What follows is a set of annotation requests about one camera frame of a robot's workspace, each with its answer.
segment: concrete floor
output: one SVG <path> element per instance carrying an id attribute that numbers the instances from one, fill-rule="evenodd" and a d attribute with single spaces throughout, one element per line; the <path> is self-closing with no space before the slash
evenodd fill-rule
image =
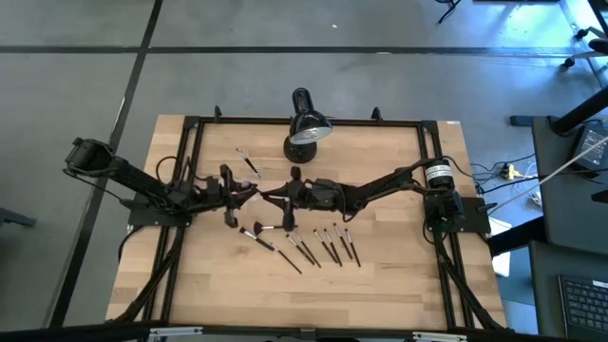
<path id="1" fill-rule="evenodd" d="M 4 0 L 0 46 L 138 46 L 153 3 Z M 142 167 L 159 114 L 210 115 L 220 105 L 227 116 L 284 117 L 293 111 L 292 90 L 305 86 L 315 106 L 334 117 L 368 118 L 378 105 L 387 119 L 461 121 L 470 159 L 491 165 L 533 151 L 530 130 L 508 126 L 510 115 L 562 115 L 599 90 L 585 61 L 564 72 L 562 56 L 535 54 L 541 51 L 535 48 L 579 47 L 560 5 L 463 0 L 436 26 L 446 9 L 428 0 L 165 1 L 152 46 L 528 50 L 510 57 L 148 55 L 118 153 Z M 586 11 L 574 10 L 577 18 Z M 581 20 L 588 26 L 588 16 Z M 39 219 L 32 230 L 1 228 L 0 331 L 45 325 L 90 194 L 88 186 L 62 174 L 63 160 L 77 136 L 107 140 L 134 60 L 134 54 L 0 54 L 0 206 Z M 129 194 L 115 184 L 109 189 Z M 510 196 L 505 188 L 486 199 Z M 517 225 L 540 213 L 522 201 L 496 218 Z M 113 198 L 104 198 L 68 325 L 103 321 L 127 214 Z M 505 307 L 529 316 L 529 305 Z M 512 325 L 516 321 L 509 318 Z M 521 331 L 532 332 L 529 326 Z"/>

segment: wooden tabletop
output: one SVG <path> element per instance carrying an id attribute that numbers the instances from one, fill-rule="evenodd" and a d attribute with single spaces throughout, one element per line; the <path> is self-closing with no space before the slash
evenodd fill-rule
<path id="1" fill-rule="evenodd" d="M 158 118 L 145 171 L 154 175 L 157 162 L 175 155 L 183 116 Z M 470 172 L 460 124 L 439 122 L 443 151 Z M 218 175 L 228 164 L 237 180 L 254 180 L 236 148 L 247 151 L 262 173 L 261 190 L 290 179 L 292 164 L 283 156 L 287 125 L 214 124 L 204 127 L 199 176 Z M 429 149 L 432 147 L 427 137 Z M 316 157 L 300 165 L 302 178 L 326 178 L 360 185 L 420 159 L 415 129 L 336 126 L 318 142 Z M 161 167 L 169 180 L 173 163 Z M 415 178 L 423 181 L 422 171 Z M 454 170 L 457 190 L 475 196 L 471 179 Z M 260 237 L 273 242 L 303 272 L 298 274 L 272 253 L 223 223 L 223 210 L 198 215 L 187 229 L 181 253 L 170 322 L 175 324 L 358 329 L 444 329 L 444 306 L 433 246 L 422 237 L 422 198 L 411 191 L 374 201 L 350 223 L 339 213 L 295 212 L 297 232 L 319 260 L 311 265 L 285 238 L 284 231 Z M 257 198 L 237 212 L 239 224 L 253 230 L 255 221 L 280 224 L 282 212 Z M 362 267 L 350 260 L 332 230 L 348 228 Z M 328 228 L 344 262 L 332 262 L 313 229 Z M 107 318 L 122 313 L 150 276 L 159 227 L 148 227 L 124 246 Z M 498 285 L 485 243 L 474 234 L 459 234 L 467 283 L 484 307 L 505 324 Z M 463 324 L 460 299 L 453 284 L 457 322 Z M 160 316 L 164 283 L 153 317 Z"/>

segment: white cable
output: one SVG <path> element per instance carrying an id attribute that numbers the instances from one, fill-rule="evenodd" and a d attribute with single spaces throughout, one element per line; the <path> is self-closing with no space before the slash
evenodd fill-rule
<path id="1" fill-rule="evenodd" d="M 551 180 L 553 177 L 555 177 L 555 175 L 559 174 L 559 172 L 561 172 L 564 168 L 570 166 L 571 163 L 576 162 L 578 159 L 580 159 L 581 157 L 583 157 L 587 153 L 593 151 L 594 149 L 596 149 L 596 147 L 600 146 L 601 144 L 603 144 L 603 143 L 605 143 L 607 141 L 608 141 L 608 137 L 604 137 L 604 139 L 600 140 L 599 142 L 597 142 L 593 146 L 591 146 L 591 147 L 587 148 L 586 150 L 582 151 L 575 158 L 571 159 L 570 161 L 568 161 L 564 165 L 560 166 L 560 168 L 558 168 L 557 170 L 553 171 L 553 173 L 551 175 L 547 176 L 544 180 L 541 180 L 541 182 L 539 182 L 538 184 L 530 187 L 529 189 L 525 190 L 524 192 L 520 193 L 519 195 L 515 196 L 514 198 L 511 198 L 508 201 L 503 202 L 503 204 L 499 204 L 499 206 L 497 206 L 496 208 L 494 208 L 494 210 L 492 210 L 491 212 L 489 212 L 487 215 L 490 216 L 493 213 L 495 213 L 497 210 L 501 209 L 502 207 L 506 206 L 508 203 L 512 202 L 513 200 L 516 200 L 516 199 L 520 198 L 521 196 L 527 195 L 530 191 L 532 191 L 532 190 L 538 188 L 539 186 L 543 185 L 546 181 Z"/>

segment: black lamp shade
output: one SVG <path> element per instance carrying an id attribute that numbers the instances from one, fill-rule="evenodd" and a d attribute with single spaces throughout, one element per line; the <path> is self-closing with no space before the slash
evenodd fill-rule
<path id="1" fill-rule="evenodd" d="M 332 124 L 316 110 L 300 113 L 289 127 L 289 141 L 293 144 L 314 143 L 332 133 Z"/>

